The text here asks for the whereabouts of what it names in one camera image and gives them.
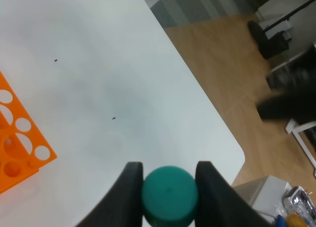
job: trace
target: green bottle cap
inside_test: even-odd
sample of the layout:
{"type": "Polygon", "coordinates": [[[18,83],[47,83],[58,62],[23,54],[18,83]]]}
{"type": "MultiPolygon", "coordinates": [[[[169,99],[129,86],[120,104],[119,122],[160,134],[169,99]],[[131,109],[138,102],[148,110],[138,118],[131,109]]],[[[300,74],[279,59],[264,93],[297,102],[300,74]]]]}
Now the green bottle cap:
{"type": "Polygon", "coordinates": [[[165,166],[150,173],[143,183],[144,215],[153,227],[187,227],[195,218],[198,188],[185,170],[165,166]]]}

